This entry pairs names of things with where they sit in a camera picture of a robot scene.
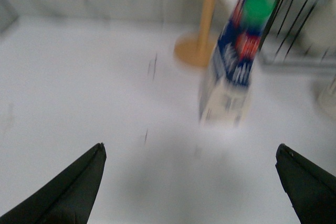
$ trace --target wooden pole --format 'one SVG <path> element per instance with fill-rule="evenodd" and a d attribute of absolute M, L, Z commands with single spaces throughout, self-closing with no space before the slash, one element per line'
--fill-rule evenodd
<path fill-rule="evenodd" d="M 214 9 L 215 0 L 203 0 L 202 17 L 201 23 L 199 25 L 200 31 L 197 42 L 197 51 L 199 53 L 199 57 L 204 55 L 206 52 Z"/>
<path fill-rule="evenodd" d="M 176 41 L 174 54 L 179 60 L 196 67 L 207 67 L 217 38 L 209 38 L 215 0 L 203 0 L 200 31 Z"/>

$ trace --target white container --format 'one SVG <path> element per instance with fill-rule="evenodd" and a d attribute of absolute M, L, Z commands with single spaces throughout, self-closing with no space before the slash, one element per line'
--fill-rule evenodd
<path fill-rule="evenodd" d="M 201 86 L 200 122 L 237 126 L 250 107 L 251 88 L 235 87 L 225 77 L 217 80 L 213 61 Z"/>

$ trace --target white table surface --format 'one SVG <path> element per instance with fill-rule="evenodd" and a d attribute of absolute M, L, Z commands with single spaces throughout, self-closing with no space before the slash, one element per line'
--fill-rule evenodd
<path fill-rule="evenodd" d="M 0 216 L 104 142 L 89 224 L 298 224 L 275 153 L 285 143 L 336 174 L 336 122 L 316 106 L 332 77 L 256 62 L 245 122 L 200 126 L 203 72 L 172 57 L 190 29 L 22 18 L 3 36 Z"/>

